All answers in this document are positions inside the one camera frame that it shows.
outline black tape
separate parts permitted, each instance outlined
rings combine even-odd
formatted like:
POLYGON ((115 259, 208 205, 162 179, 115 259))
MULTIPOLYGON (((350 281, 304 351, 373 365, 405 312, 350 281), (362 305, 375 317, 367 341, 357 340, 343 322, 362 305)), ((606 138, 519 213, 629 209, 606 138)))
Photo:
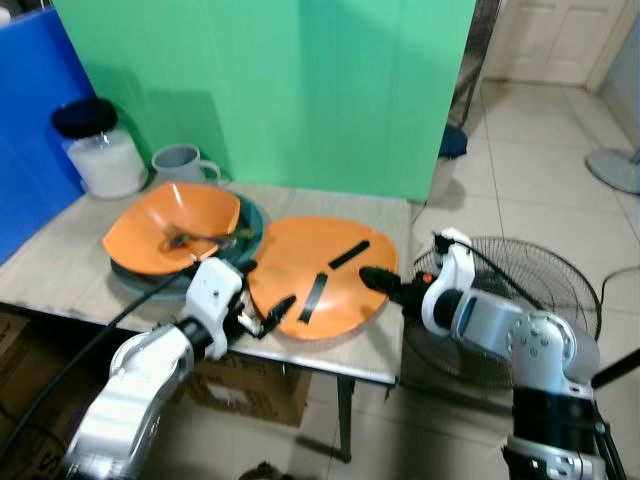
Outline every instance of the black tape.
POLYGON ((358 245, 353 247, 351 250, 348 250, 342 255, 340 255, 338 258, 331 260, 329 262, 329 266, 331 267, 331 270, 336 270, 340 268, 342 265, 347 263, 353 257, 364 252, 367 248, 369 248, 370 245, 371 243, 369 243, 369 240, 363 240, 358 245))
POLYGON ((311 320, 311 314, 315 310, 318 300, 320 300, 320 297, 322 296, 322 291, 324 290, 324 286, 327 284, 328 278, 329 277, 324 272, 320 272, 316 275, 313 287, 311 287, 311 291, 309 292, 309 296, 307 297, 307 301, 304 304, 304 309, 302 310, 298 321, 309 323, 309 320, 311 320))

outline white container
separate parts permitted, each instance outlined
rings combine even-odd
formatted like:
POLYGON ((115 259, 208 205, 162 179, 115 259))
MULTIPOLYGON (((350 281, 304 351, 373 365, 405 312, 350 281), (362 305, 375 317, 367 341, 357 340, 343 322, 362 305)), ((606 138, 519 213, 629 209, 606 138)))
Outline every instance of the white container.
POLYGON ((111 102, 100 98, 79 100, 56 110, 51 120, 65 137, 62 146, 88 193, 98 198, 120 198, 145 184, 147 169, 131 135, 118 125, 111 102))

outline orange plate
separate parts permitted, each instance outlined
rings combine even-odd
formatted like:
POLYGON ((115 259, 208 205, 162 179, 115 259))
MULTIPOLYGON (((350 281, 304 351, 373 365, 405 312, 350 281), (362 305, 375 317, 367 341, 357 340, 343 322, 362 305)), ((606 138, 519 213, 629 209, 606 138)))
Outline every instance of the orange plate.
POLYGON ((386 296, 369 290, 358 274, 360 267, 396 271, 398 255, 391 241, 371 227, 339 218, 285 218, 267 227, 256 255, 257 268, 249 275, 249 289, 262 316, 283 298, 297 299, 278 327, 304 340, 335 337, 366 322, 386 296), (363 240, 369 248, 336 270, 329 262, 363 240), (309 323, 298 320, 320 272, 327 274, 322 296, 309 323))
POLYGON ((165 183, 127 210, 102 238, 119 265, 133 272, 163 275, 188 267, 190 254, 212 255, 211 242, 187 242, 169 249, 164 229, 173 224, 195 235, 222 235, 238 223, 240 200, 220 188, 191 183, 165 183))

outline cardboard box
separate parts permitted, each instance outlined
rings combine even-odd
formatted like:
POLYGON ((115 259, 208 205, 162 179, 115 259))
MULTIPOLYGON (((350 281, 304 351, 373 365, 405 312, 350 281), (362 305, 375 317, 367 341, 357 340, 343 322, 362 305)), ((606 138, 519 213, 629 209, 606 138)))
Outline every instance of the cardboard box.
MULTIPOLYGON (((72 353, 59 343, 64 342, 56 342, 55 335, 35 322, 0 313, 0 444, 42 388, 71 359, 72 353)), ((0 478, 54 478, 82 415, 100 390, 99 383, 86 371, 71 373, 23 430, 9 461, 0 466, 0 478)))
POLYGON ((198 364, 186 387, 200 405, 299 426, 310 383, 310 372, 227 355, 198 364))

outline black cable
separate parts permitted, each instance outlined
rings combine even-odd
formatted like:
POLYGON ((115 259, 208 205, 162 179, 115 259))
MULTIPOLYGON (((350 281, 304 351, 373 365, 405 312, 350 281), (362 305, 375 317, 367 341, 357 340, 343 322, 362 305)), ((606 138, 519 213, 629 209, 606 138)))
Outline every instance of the black cable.
MULTIPOLYGON (((5 417, 9 419, 9 421, 13 423, 18 423, 20 421, 20 419, 17 416, 10 413, 9 410, 7 410, 7 408, 2 403, 0 403, 0 413, 2 413, 5 417)), ((29 422, 26 424, 26 427, 32 428, 33 430, 41 433, 45 437, 52 440, 60 448, 60 451, 63 454, 67 450, 67 446, 65 445, 65 443, 59 437, 57 437, 53 432, 47 430, 43 426, 38 425, 37 423, 29 422)))
POLYGON ((475 255, 480 257, 487 265, 489 265, 493 269, 493 271, 495 271, 498 275, 500 275, 511 286, 511 288, 513 288, 516 292, 518 292, 520 294, 520 296, 522 296, 522 298, 524 298, 527 302, 529 302, 531 304, 531 306, 533 306, 533 308, 535 308, 536 310, 544 310, 544 307, 540 302, 538 302, 535 298, 533 298, 531 295, 529 295, 525 289, 523 289, 520 285, 518 285, 515 282, 515 280, 513 280, 498 265, 493 263, 489 259, 489 257, 487 257, 484 253, 482 253, 478 249, 472 247, 471 245, 467 245, 466 243, 461 242, 460 240, 455 240, 453 238, 446 238, 446 237, 444 237, 444 238, 445 238, 445 240, 451 241, 451 242, 456 243, 456 244, 458 244, 458 245, 460 245, 460 246, 462 246, 464 248, 469 249, 475 255))
POLYGON ((619 275, 622 275, 623 273, 635 272, 636 270, 640 271, 640 265, 636 265, 634 267, 621 268, 619 270, 615 270, 611 272, 609 275, 604 277, 604 280, 602 281, 602 287, 600 288, 600 308, 602 308, 602 304, 604 302, 604 287, 606 287, 607 282, 619 275))
POLYGON ((162 282, 157 287, 149 290, 144 293, 136 300, 131 302, 119 315, 117 315, 113 320, 111 320, 105 327, 98 333, 95 337, 93 337, 83 348, 80 350, 70 361, 67 363, 62 370, 60 370, 56 376, 51 380, 46 387, 42 389, 40 394, 36 397, 36 399, 31 403, 27 411, 20 417, 20 420, 17 422, 16 426, 13 428, 4 445, 2 446, 2 450, 0 451, 0 464, 4 463, 7 459, 13 445, 15 444, 20 432, 28 425, 29 420, 36 412, 38 407, 47 399, 47 397, 53 392, 53 390, 58 386, 58 384, 66 377, 69 372, 71 372, 91 351, 96 348, 100 342, 102 342, 107 336, 116 328, 118 323, 120 323, 127 315, 133 312, 136 308, 142 305, 144 302, 149 300, 153 295, 158 293, 163 288, 168 287, 174 281, 176 281, 179 277, 185 274, 187 271, 191 270, 193 265, 185 268, 184 270, 180 270, 179 272, 174 273, 164 282, 162 282))

